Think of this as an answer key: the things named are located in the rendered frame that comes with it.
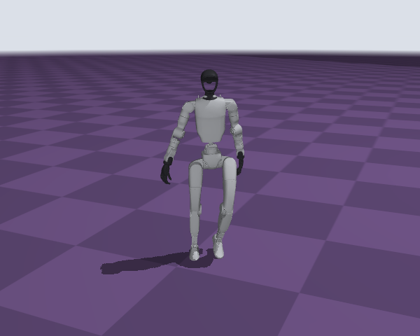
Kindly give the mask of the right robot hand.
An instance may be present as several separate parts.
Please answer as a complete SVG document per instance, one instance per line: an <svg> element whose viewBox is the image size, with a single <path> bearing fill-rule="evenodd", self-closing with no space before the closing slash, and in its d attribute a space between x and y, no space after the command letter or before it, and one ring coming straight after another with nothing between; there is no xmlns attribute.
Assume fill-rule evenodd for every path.
<svg viewBox="0 0 420 336"><path fill-rule="evenodd" d="M167 175L168 175L168 177L169 177L169 180L171 180L171 179L172 179L172 178L171 178L171 176L170 176L170 174L169 174L169 166L170 166L170 165L172 165L172 161L173 161L173 157L169 157L167 162L163 161L164 165L163 165L162 170L161 170L161 175L160 175L160 178L161 178L161 179L162 179L162 180L163 180L166 184L170 184L170 183L168 183L168 181L167 181Z"/></svg>

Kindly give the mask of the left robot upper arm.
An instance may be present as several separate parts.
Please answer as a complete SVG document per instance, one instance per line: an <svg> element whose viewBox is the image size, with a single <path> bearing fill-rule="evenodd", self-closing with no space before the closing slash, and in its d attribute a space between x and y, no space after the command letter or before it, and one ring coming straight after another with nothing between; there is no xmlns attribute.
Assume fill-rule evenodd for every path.
<svg viewBox="0 0 420 336"><path fill-rule="evenodd" d="M236 105L236 102L233 99L224 99L226 104L226 109L229 111L229 120L231 124L230 133L233 136L236 136L238 134L242 133L242 128L238 124L239 122L239 114L238 114L238 108Z"/></svg>

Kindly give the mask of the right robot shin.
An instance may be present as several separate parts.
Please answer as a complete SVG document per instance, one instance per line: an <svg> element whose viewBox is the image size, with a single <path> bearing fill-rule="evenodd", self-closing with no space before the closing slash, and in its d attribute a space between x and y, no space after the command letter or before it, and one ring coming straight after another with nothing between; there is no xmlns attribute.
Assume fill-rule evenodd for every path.
<svg viewBox="0 0 420 336"><path fill-rule="evenodd" d="M190 233L192 236L192 248L197 248L197 236L200 230L200 215L196 211L190 212Z"/></svg>

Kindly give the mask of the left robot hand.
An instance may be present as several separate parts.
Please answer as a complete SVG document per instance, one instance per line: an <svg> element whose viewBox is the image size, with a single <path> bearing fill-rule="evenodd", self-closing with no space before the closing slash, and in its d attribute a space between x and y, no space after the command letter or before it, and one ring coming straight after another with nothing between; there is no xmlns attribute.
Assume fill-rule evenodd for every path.
<svg viewBox="0 0 420 336"><path fill-rule="evenodd" d="M243 153L241 151L238 152L238 156L237 159L239 159L239 168L237 169L237 176L241 173L242 171L242 167L243 167L243 163L244 163L244 156Z"/></svg>

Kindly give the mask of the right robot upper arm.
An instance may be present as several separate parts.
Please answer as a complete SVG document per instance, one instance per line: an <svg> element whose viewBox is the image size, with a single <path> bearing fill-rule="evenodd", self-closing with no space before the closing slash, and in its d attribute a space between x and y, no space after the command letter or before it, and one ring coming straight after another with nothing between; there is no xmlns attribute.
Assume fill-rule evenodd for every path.
<svg viewBox="0 0 420 336"><path fill-rule="evenodd" d="M181 109L181 113L180 116L178 118L178 125L176 127L176 129L174 130L174 134L173 137L182 139L186 133L186 131L184 131L185 126L188 123L188 119L189 119L189 113L193 112L195 110L195 101L187 101L182 109Z"/></svg>

